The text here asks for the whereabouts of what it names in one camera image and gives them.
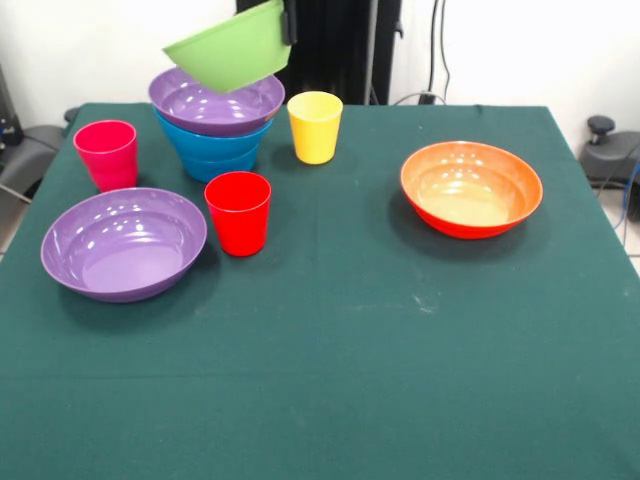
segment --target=cup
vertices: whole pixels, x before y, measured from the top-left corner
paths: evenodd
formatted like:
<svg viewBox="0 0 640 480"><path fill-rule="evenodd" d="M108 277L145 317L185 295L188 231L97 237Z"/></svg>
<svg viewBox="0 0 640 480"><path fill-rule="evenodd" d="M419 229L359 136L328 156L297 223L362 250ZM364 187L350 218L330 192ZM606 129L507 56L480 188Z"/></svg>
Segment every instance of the cup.
<svg viewBox="0 0 640 480"><path fill-rule="evenodd" d="M327 92L299 93L287 103L296 156L304 163L326 163L336 153L342 101Z"/></svg>
<svg viewBox="0 0 640 480"><path fill-rule="evenodd" d="M204 189L220 246L229 255L247 257L267 241L271 184L252 172L217 176Z"/></svg>
<svg viewBox="0 0 640 480"><path fill-rule="evenodd" d="M73 145L101 192L135 187L138 179L137 133L121 120L101 120L82 127Z"/></svg>

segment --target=bowl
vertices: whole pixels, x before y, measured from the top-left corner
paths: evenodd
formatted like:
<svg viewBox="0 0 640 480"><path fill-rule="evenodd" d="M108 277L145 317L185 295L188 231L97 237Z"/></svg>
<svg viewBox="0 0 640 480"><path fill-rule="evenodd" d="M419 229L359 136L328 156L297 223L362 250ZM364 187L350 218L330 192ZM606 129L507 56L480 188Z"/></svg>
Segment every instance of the bowl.
<svg viewBox="0 0 640 480"><path fill-rule="evenodd" d="M182 158L182 165L186 172L199 182L208 183L218 175L228 172L248 172L256 164L258 147L248 153L232 158L231 160L221 160L218 162L203 162Z"/></svg>
<svg viewBox="0 0 640 480"><path fill-rule="evenodd" d="M163 50L205 87L232 92L287 66L283 13L282 0L269 0Z"/></svg>
<svg viewBox="0 0 640 480"><path fill-rule="evenodd" d="M193 264L207 223L193 203L156 188L91 197L49 228L40 256L51 277L95 300L126 303L173 286Z"/></svg>
<svg viewBox="0 0 640 480"><path fill-rule="evenodd" d="M260 140L273 123L273 120L269 120L258 130L239 137L208 137L176 127L160 115L157 110L154 109L154 112L162 130L178 155L191 161L231 160L244 155L260 144Z"/></svg>
<svg viewBox="0 0 640 480"><path fill-rule="evenodd" d="M413 153L400 182L418 215L456 238L488 238L513 228L542 201L542 182L526 162L491 145L446 142Z"/></svg>
<svg viewBox="0 0 640 480"><path fill-rule="evenodd" d="M262 127L278 111L284 87L273 75L231 93L203 87L175 67L149 86L151 103L173 125L207 136L239 136Z"/></svg>

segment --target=cup rim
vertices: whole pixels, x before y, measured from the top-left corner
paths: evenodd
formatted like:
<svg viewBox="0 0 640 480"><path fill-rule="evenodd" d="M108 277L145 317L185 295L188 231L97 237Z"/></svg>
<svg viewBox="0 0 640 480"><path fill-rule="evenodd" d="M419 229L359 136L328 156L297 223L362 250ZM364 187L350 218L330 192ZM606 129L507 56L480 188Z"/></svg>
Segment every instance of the cup rim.
<svg viewBox="0 0 640 480"><path fill-rule="evenodd" d="M305 117L304 115L300 115L299 113L292 111L291 110L291 102L299 99L300 97L304 97L308 94L313 94L313 95L322 95L322 96L327 96L327 97L331 97L331 99L335 99L338 102L340 102L339 104L339 108L337 109L337 111L335 113L332 113L330 115L326 115L324 117L316 117L316 118L309 118L309 117ZM333 93L329 93L329 92L323 92L322 90L309 90L308 92L302 92L302 93L298 93L297 95L294 95L293 97L291 97L289 99L289 101L287 102L287 111L289 112L290 115L294 115L295 117L304 120L305 122L326 122L328 120L333 120L336 117L339 117L342 114L342 110L344 109L344 103L342 102L342 100L340 100L340 97L338 97L337 95L334 95Z"/></svg>
<svg viewBox="0 0 640 480"><path fill-rule="evenodd" d="M209 200L209 196L207 195L207 192L209 191L210 188L213 188L213 184L216 182L216 180L220 179L220 178L224 178L227 177L229 175L239 175L239 176L252 176L254 178L259 178L260 180L262 180L266 185L267 185L267 195L265 197L265 199L260 202L258 205L255 205L251 208L243 208L240 210L234 210L234 209L229 209L229 208L220 208L217 205L215 205L213 202L211 202ZM269 182L269 180L267 180L266 177L264 177L263 175L260 175L259 173L255 173L255 172L243 172L243 171L237 171L237 172L227 172L227 173L223 173L221 175L218 175L217 177L212 178L209 183L207 183L207 186L204 188L204 200L207 202L207 205L209 207L213 207L216 210L219 210L221 212L228 212L228 213L244 213L244 212L252 212L254 210L259 209L260 207L264 206L265 203L267 203L270 199L271 199L271 192L272 192L272 188L271 188L271 182Z"/></svg>
<svg viewBox="0 0 640 480"><path fill-rule="evenodd" d="M122 145L122 146L120 146L118 148L114 148L112 150L100 151L100 152L96 152L95 150L88 150L88 149L82 148L82 147L80 147L78 145L78 135L81 132L85 131L89 127L94 127L96 125L101 125L101 124L105 124L105 123L119 123L119 124L122 124L122 125L126 125L127 127L129 127L131 129L131 132L133 132L133 136L131 137L131 140L129 140L126 144L124 144L124 145ZM119 150L123 150L123 149L129 147L133 142L136 141L137 138L138 138L138 131L136 130L136 127L134 127L131 123L125 122L124 120L106 119L106 120L98 120L96 122L91 122L91 123L88 123L88 124L84 125L83 127L79 128L78 131L76 131L76 133L73 135L73 146L78 151L85 152L85 153L90 153L92 155L108 155L110 153L114 153L114 152L117 152Z"/></svg>

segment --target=stacked bowls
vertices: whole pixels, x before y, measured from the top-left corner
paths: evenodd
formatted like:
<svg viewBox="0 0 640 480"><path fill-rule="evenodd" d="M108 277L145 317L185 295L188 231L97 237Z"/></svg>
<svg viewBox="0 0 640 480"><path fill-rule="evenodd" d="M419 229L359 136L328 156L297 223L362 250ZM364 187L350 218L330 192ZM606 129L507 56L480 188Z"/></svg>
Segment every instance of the stacked bowls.
<svg viewBox="0 0 640 480"><path fill-rule="evenodd" d="M165 135L189 175L201 182L249 171L271 118L284 101L273 75L230 93L199 84L180 68L158 75L149 97Z"/></svg>

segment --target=floor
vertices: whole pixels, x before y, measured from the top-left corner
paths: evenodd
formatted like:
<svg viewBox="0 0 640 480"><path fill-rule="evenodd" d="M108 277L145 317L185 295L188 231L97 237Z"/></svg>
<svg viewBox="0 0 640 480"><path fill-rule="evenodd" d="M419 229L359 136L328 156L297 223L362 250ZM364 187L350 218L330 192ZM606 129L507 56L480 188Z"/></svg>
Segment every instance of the floor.
<svg viewBox="0 0 640 480"><path fill-rule="evenodd" d="M611 225L615 226L620 221L622 213L622 191L605 190L599 200ZM0 206L0 261L2 261L3 254L9 248L9 244L20 228L28 207L2 191L0 191ZM616 229L616 233L620 242L624 244L627 254L630 255L631 263L640 275L640 224L627 222L626 239L624 227L623 222Z"/></svg>
<svg viewBox="0 0 640 480"><path fill-rule="evenodd" d="M20 200L0 191L0 261L20 228L27 208Z"/></svg>

